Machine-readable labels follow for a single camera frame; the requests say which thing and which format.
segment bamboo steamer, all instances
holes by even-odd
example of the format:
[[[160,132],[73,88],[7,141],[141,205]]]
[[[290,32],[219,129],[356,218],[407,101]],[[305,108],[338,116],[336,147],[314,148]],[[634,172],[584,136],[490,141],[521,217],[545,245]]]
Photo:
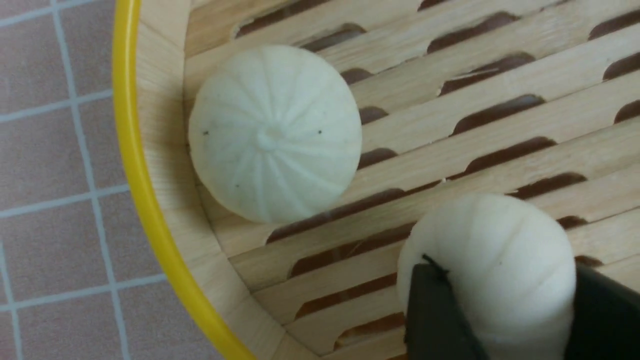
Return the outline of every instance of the bamboo steamer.
[[[178,296],[227,359],[404,359],[399,249],[467,192],[527,199],[640,290],[639,20],[640,0],[120,0],[118,134]],[[265,43],[327,59],[364,123],[337,209],[281,227],[218,205],[185,135],[207,75]]]

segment yellow rim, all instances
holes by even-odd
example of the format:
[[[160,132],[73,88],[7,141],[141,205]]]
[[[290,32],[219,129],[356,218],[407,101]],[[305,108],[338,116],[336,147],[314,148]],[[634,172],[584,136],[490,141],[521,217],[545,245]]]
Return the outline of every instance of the yellow rim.
[[[131,194],[158,262],[191,317],[225,359],[255,356],[231,332],[191,276],[175,246],[147,171],[136,109],[136,41],[141,0],[118,0],[113,38],[113,102]]]

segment bamboo steamer wall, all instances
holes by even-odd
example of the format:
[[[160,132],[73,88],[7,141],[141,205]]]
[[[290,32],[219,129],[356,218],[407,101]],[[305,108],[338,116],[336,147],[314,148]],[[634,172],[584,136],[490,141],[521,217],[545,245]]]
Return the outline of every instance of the bamboo steamer wall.
[[[258,359],[404,358],[399,249],[466,192],[532,202],[640,290],[639,20],[640,0],[142,0],[141,139],[182,259]],[[185,135],[217,64],[265,43],[327,59],[364,124],[337,209],[282,227],[216,204]]]

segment tile floor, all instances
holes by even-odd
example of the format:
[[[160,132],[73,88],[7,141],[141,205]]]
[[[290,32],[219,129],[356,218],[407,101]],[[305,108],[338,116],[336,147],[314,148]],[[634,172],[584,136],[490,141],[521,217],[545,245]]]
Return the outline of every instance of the tile floor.
[[[0,2],[0,359],[221,359],[151,253],[118,153],[115,0]]]

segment white grout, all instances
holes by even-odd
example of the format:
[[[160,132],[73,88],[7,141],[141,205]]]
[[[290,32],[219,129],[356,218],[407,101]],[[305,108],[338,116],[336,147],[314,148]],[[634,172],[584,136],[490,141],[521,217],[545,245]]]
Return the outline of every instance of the white grout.
[[[32,10],[30,12],[22,13],[20,15],[8,17],[5,19],[0,19],[0,28],[4,26],[14,25],[22,21],[35,19],[44,15],[49,15],[54,10],[73,8],[74,6],[91,3],[93,1],[97,0],[69,0],[61,4],[54,3],[51,6],[46,6],[44,8]]]
[[[83,104],[89,101],[108,99],[111,96],[113,96],[113,91],[109,89],[101,92],[94,92],[92,94],[80,96],[76,99],[76,102],[78,104]],[[71,100],[52,102],[51,104],[37,106],[35,108],[30,108],[30,109],[24,109],[24,110],[16,111],[15,113],[9,113],[6,115],[0,115],[0,123],[14,121],[14,120],[22,119],[25,117],[31,117],[31,116],[39,115],[42,113],[48,113],[49,111],[58,110],[58,109],[66,108],[69,106],[71,106]]]
[[[114,195],[117,193],[124,193],[129,191],[129,184],[112,186],[111,188],[104,188],[100,190],[96,190],[95,194],[98,198]],[[28,213],[34,213],[41,210],[57,208],[58,206],[65,206],[69,204],[73,204],[80,201],[85,201],[91,199],[93,194],[91,192],[81,193],[78,195],[72,195],[69,197],[63,197],[61,199],[48,200],[43,202],[38,202],[36,204],[30,204],[21,206],[19,208],[7,209],[0,211],[0,218],[8,218],[14,217],[17,215],[24,215]]]
[[[6,291],[6,288],[8,286],[6,284],[6,279],[4,279],[4,274],[5,273],[6,273],[6,271],[3,270],[3,280],[5,281],[4,287],[5,287],[5,291]],[[136,288],[138,286],[155,284],[157,282],[163,282],[165,280],[166,280],[166,275],[165,274],[152,275],[152,276],[148,276],[148,277],[140,277],[140,278],[133,279],[133,280],[118,282],[118,283],[116,283],[116,289],[123,290],[123,289],[129,289],[129,288]],[[101,286],[94,286],[92,288],[68,291],[66,293],[48,295],[48,296],[44,296],[44,297],[38,297],[38,298],[35,298],[35,299],[23,300],[23,301],[18,301],[18,302],[12,302],[12,303],[6,304],[6,305],[0,305],[0,312],[2,312],[2,311],[20,310],[20,309],[24,309],[25,307],[53,304],[53,303],[56,303],[56,302],[62,302],[62,301],[72,300],[72,299],[80,299],[80,298],[88,297],[88,296],[92,296],[92,295],[108,293],[110,291],[111,291],[111,285],[108,285],[108,284],[107,285],[101,285]]]
[[[22,338],[20,337],[20,323],[18,321],[18,311],[14,307],[13,292],[11,290],[11,282],[9,280],[9,274],[6,269],[6,260],[4,258],[4,244],[0,240],[0,275],[2,275],[2,282],[4,283],[4,295],[6,297],[8,310],[11,311],[12,325],[13,325],[13,342],[15,343],[15,353],[17,360],[23,360],[22,356]]]
[[[65,32],[62,28],[60,21],[60,12],[55,8],[56,0],[51,0],[51,5],[54,7],[53,11],[53,23],[56,30],[56,36],[58,37],[58,43],[60,43],[60,53],[62,54],[62,64],[65,68],[65,75],[67,77],[67,85],[69,91],[69,100],[71,102],[71,114],[74,121],[74,127],[76,129],[76,135],[78,144],[80,145],[80,153],[82,155],[84,163],[84,171],[86,174],[86,181],[89,186],[89,192],[91,193],[91,204],[93,207],[93,215],[95,217],[95,225],[98,230],[98,237],[100,239],[100,249],[102,251],[102,258],[104,260],[104,266],[107,272],[107,279],[109,280],[109,289],[111,291],[111,300],[113,301],[113,310],[115,313],[115,320],[118,326],[118,333],[120,335],[120,346],[122,348],[123,360],[131,360],[129,354],[129,344],[127,339],[127,331],[124,324],[124,316],[122,314],[122,308],[120,307],[120,296],[116,289],[116,280],[113,274],[113,265],[111,263],[111,256],[109,255],[109,247],[107,245],[106,235],[104,231],[104,223],[102,221],[102,211],[100,204],[98,203],[98,196],[95,191],[95,181],[93,179],[93,169],[91,166],[91,157],[89,150],[86,146],[86,139],[84,137],[84,131],[82,129],[82,122],[80,119],[80,111],[78,110],[77,103],[77,91],[76,82],[74,79],[73,70],[71,68],[71,59],[69,57],[69,50],[67,47],[67,41],[65,40]]]

